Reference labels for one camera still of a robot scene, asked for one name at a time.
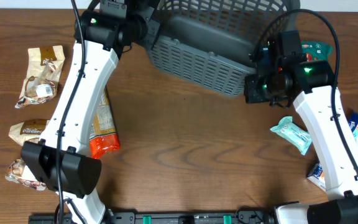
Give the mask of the green Nescafe coffee bag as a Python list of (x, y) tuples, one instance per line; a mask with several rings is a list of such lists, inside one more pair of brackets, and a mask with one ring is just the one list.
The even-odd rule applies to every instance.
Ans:
[(327, 60), (333, 51), (333, 47), (324, 42), (301, 41), (303, 53), (306, 54), (307, 61)]

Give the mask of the mint green wipes pack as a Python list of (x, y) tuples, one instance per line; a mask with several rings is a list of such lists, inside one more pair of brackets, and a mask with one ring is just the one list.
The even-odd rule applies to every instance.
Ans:
[(303, 156), (307, 153), (312, 143), (310, 134), (294, 124), (291, 116), (282, 118), (270, 130), (293, 144)]

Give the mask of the grey plastic basket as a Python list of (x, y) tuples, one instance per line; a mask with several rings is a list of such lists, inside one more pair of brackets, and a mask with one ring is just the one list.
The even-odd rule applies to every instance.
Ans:
[(163, 0), (158, 39), (147, 51), (163, 72), (226, 96), (244, 92), (256, 73), (249, 59), (268, 24), (299, 0)]

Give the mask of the orange biscuit packet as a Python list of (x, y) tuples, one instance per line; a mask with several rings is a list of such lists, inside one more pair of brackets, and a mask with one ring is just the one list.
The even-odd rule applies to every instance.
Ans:
[(120, 149), (107, 88), (104, 89), (101, 95), (91, 126), (89, 148), (93, 159), (100, 159), (106, 152)]

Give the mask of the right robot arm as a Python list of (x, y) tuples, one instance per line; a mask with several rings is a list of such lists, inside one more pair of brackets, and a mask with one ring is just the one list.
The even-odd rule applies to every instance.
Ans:
[(245, 78), (246, 102), (294, 106), (326, 176), (327, 202), (278, 205), (274, 222), (358, 223), (358, 145), (329, 63), (309, 61), (295, 30), (269, 37), (250, 58), (257, 71)]

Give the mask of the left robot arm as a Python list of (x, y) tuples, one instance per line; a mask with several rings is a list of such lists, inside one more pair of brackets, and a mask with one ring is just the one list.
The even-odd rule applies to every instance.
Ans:
[(106, 207), (96, 190), (102, 163), (90, 153), (90, 131), (109, 77), (124, 48), (151, 49), (160, 24), (157, 1), (92, 1), (75, 14), (70, 71), (57, 107), (37, 142), (25, 142), (21, 158), (34, 177), (57, 193), (53, 223), (102, 223)]

